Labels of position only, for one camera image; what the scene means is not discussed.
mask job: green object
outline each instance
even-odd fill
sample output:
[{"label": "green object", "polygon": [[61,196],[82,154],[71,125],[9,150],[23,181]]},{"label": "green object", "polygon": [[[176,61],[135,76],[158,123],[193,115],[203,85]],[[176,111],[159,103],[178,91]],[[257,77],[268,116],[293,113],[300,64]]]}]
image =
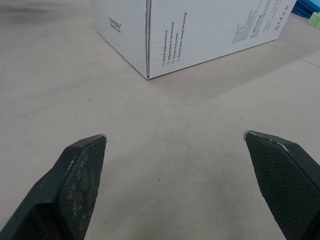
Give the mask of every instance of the green object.
[{"label": "green object", "polygon": [[308,24],[320,30],[320,12],[314,12],[310,17]]}]

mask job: gray concrete floor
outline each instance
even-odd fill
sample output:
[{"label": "gray concrete floor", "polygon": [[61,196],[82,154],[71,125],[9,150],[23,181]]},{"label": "gray concrete floor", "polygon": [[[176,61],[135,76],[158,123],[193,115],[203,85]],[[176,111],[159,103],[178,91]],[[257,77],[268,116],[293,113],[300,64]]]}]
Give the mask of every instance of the gray concrete floor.
[{"label": "gray concrete floor", "polygon": [[277,41],[146,81],[89,0],[1,0],[0,227],[67,145],[106,133],[87,240],[284,240],[243,133],[320,160],[319,76],[320,31],[293,14]]}]

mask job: white cardboard box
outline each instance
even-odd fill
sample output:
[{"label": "white cardboard box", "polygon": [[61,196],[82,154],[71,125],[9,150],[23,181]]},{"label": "white cardboard box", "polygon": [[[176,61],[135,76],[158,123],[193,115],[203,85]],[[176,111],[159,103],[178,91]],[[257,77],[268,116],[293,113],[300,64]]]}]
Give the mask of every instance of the white cardboard box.
[{"label": "white cardboard box", "polygon": [[276,40],[296,0],[93,0],[98,33],[146,79]]}]

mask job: blue object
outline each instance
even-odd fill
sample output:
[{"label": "blue object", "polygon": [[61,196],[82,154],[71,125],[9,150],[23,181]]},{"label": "blue object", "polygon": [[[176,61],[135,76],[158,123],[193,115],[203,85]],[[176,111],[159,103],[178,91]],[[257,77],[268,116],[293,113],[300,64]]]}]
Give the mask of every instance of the blue object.
[{"label": "blue object", "polygon": [[298,0],[292,12],[309,19],[314,12],[320,12],[320,0]]}]

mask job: box side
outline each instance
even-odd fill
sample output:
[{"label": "box side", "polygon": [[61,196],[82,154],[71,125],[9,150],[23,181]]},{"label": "box side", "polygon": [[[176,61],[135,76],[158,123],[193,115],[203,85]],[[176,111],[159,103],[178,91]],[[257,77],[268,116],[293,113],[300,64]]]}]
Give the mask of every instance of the box side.
[{"label": "box side", "polygon": [[93,0],[97,32],[147,78],[146,0]]},{"label": "box side", "polygon": [[295,2],[153,1],[150,78],[276,40]]}]

